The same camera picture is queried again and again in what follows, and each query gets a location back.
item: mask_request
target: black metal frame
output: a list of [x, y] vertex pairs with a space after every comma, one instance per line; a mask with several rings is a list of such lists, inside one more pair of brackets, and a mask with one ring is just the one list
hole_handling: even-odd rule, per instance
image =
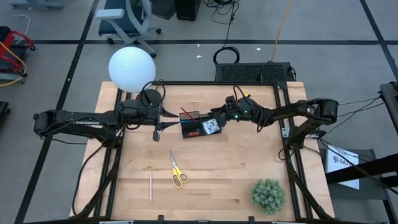
[[[272, 86], [274, 89], [274, 94], [275, 94], [275, 103], [276, 103], [276, 107], [279, 108], [282, 106], [282, 103], [280, 101], [280, 95], [279, 95], [279, 88], [281, 88], [283, 90], [283, 94], [284, 94], [284, 100], [285, 100], [285, 104], [288, 105], [290, 104], [290, 99], [289, 99], [289, 93], [288, 93], [288, 89], [287, 89], [287, 84], [286, 82], [276, 82], [276, 83], [258, 83], [258, 82], [164, 82], [164, 85], [260, 85], [260, 86]], [[117, 103], [119, 103], [121, 101], [121, 97], [122, 97], [122, 91], [118, 90], [118, 93], [116, 95], [116, 101], [115, 101], [115, 105]], [[126, 95], [126, 99], [130, 99], [131, 94], [127, 94]], [[284, 147], [284, 154], [286, 158], [289, 158], [289, 154], [290, 154], [290, 147], [287, 144], [287, 141], [283, 141], [284, 137], [282, 134], [282, 128], [285, 127], [285, 123], [283, 120], [279, 121], [279, 125], [280, 125], [280, 135], [282, 138], [282, 142], [283, 142], [283, 147]], [[293, 127], [294, 126], [294, 121], [292, 118], [289, 119], [289, 126]], [[116, 150], [116, 154], [114, 157], [114, 166], [117, 167], [116, 169], [116, 173], [113, 173], [113, 178], [112, 181], [110, 182], [110, 188], [109, 188], [109, 196], [108, 196], [108, 201], [107, 201], [107, 206], [106, 206], [106, 213], [105, 216], [100, 216], [100, 210], [101, 210], [101, 204], [102, 204], [102, 200], [103, 200], [103, 194], [100, 194], [99, 196], [100, 199], [96, 202], [95, 207], [94, 207], [94, 212], [93, 215], [94, 217], [73, 217], [70, 219], [66, 219], [66, 220], [54, 220], [54, 221], [46, 221], [46, 222], [35, 222], [37, 224], [42, 223], [42, 224], [51, 224], [51, 223], [99, 223], [99, 222], [105, 222], [105, 221], [110, 221], [111, 220], [111, 213], [112, 213], [112, 208], [113, 208], [113, 200], [114, 200], [114, 195], [115, 195], [115, 191], [116, 191], [116, 182], [118, 179], [118, 170], [119, 170], [119, 165], [120, 165], [120, 156], [121, 156], [121, 150], [123, 148], [123, 138], [124, 135], [122, 134], [120, 137], [118, 137], [120, 140], [120, 144], [117, 144], [116, 147], [114, 148]], [[101, 171], [101, 179], [100, 179], [100, 185], [102, 185], [105, 182], [105, 179], [107, 177], [109, 177], [109, 173], [108, 173], [108, 168], [109, 168], [109, 163], [110, 163], [110, 159], [111, 159], [111, 153], [112, 153], [111, 148], [107, 148], [106, 152], [105, 152], [105, 156], [104, 156], [104, 164], [102, 167], [102, 171]], [[306, 186], [305, 183], [305, 174], [304, 174], [304, 169], [303, 169], [303, 164], [302, 164], [302, 159], [301, 159], [301, 155], [300, 155], [300, 150], [294, 150], [295, 151], [295, 158], [296, 158], [296, 163], [297, 163], [297, 169], [298, 169], [298, 173], [299, 173], [299, 177], [300, 180], [303, 182], [304, 186]], [[34, 173], [32, 174], [32, 178], [30, 180], [30, 184], [35, 185], [37, 184], [38, 181], [38, 175], [40, 175], [41, 172], [41, 168], [44, 164], [44, 159], [39, 159], [36, 163], [36, 167], [39, 167], [38, 170], [35, 170]], [[286, 168], [289, 169], [289, 166], [292, 165], [292, 161], [291, 159], [287, 159], [286, 160]], [[313, 219], [313, 215], [312, 215], [312, 209], [311, 206], [308, 202], [308, 198], [304, 197], [304, 203], [305, 203], [305, 211], [306, 211], [306, 217], [303, 218], [301, 217], [300, 214], [300, 205], [298, 202], [298, 197], [297, 197], [297, 189], [296, 189], [296, 183], [294, 182], [293, 178], [289, 175], [289, 186], [290, 186], [290, 193], [291, 193], [291, 197], [292, 197], [292, 204], [293, 204], [293, 209], [294, 209], [294, 215], [295, 215], [295, 220], [296, 222], [309, 222], [309, 223], [351, 223], [351, 222], [341, 222], [338, 220], [324, 220], [324, 219]], [[26, 200], [28, 200], [30, 202], [31, 198], [32, 198], [32, 194], [30, 194], [30, 192], [25, 193], [24, 195], [24, 200], [25, 198], [27, 198]], [[27, 212], [28, 207], [21, 207], [18, 214], [20, 217], [25, 217], [25, 214]], [[134, 223], [153, 223], [153, 224], [162, 224], [162, 223], [180, 223], [180, 224], [189, 224], [192, 223], [192, 221], [163, 221], [163, 216], [159, 215], [159, 220], [148, 220], [148, 221], [134, 221]], [[255, 222], [254, 221], [254, 217], [248, 217], [248, 222], [250, 224], [258, 224], [258, 223], [271, 223], [271, 222]], [[22, 220], [21, 222], [19, 222], [18, 218], [16, 219], [16, 223], [20, 224], [20, 223], [24, 223], [24, 221]], [[224, 223], [236, 223], [236, 224], [240, 224], [240, 223], [247, 223], [247, 222], [214, 222], [214, 221], [208, 221], [208, 223], [216, 223], [216, 224], [224, 224]]]

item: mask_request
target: office chair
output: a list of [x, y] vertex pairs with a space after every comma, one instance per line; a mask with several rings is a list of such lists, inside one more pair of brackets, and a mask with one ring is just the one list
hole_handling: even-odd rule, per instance
[[156, 57], [154, 49], [143, 40], [149, 31], [162, 32], [160, 27], [150, 27], [152, 3], [149, 0], [107, 0], [105, 8], [98, 10], [95, 17], [101, 19], [99, 35], [108, 35], [109, 44], [114, 44], [113, 37], [122, 38], [125, 45], [138, 41], [149, 49], [152, 58]]

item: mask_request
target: wooden table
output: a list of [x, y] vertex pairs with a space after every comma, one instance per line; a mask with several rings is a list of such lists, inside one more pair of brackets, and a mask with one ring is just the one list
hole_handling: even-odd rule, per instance
[[[306, 99], [303, 83], [288, 83], [291, 102]], [[275, 108], [271, 86], [241, 86], [252, 98], [266, 108]], [[232, 86], [166, 86], [164, 107], [171, 113], [199, 110], [206, 113], [221, 106], [233, 95]], [[113, 110], [117, 88], [104, 82], [99, 93], [97, 113]], [[176, 120], [165, 118], [163, 121]], [[295, 117], [300, 125], [305, 118]], [[256, 132], [250, 122], [228, 122], [221, 134], [183, 139], [180, 125], [166, 129], [160, 142], [152, 140], [154, 127], [126, 131], [118, 181], [113, 203], [113, 220], [236, 220], [294, 221], [289, 181], [284, 161], [277, 157], [282, 148], [278, 122]], [[85, 159], [100, 146], [89, 140]], [[305, 146], [318, 150], [316, 140], [307, 139]], [[173, 150], [179, 168], [190, 177], [182, 189], [171, 180], [169, 151]], [[104, 152], [95, 155], [81, 176], [76, 198], [80, 211], [92, 197], [101, 175]], [[334, 216], [322, 161], [318, 154], [302, 149], [302, 161], [309, 191], [331, 216]], [[149, 202], [149, 173], [153, 173], [153, 202]], [[258, 179], [276, 179], [286, 191], [287, 203], [277, 215], [269, 216], [251, 205], [249, 189]], [[305, 217], [301, 191], [297, 188], [301, 216]], [[101, 214], [104, 214], [108, 193], [104, 194]]]

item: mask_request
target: green succulent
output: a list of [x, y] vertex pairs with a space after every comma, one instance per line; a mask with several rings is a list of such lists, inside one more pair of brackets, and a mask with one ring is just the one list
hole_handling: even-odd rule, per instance
[[286, 193], [278, 180], [258, 180], [250, 190], [253, 205], [260, 206], [260, 212], [275, 215], [286, 202]]

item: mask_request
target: white balloon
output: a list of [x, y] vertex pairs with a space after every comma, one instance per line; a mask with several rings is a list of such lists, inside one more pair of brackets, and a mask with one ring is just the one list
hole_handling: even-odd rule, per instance
[[138, 47], [124, 47], [115, 52], [108, 70], [112, 82], [129, 93], [141, 91], [146, 83], [155, 79], [156, 74], [153, 59]]

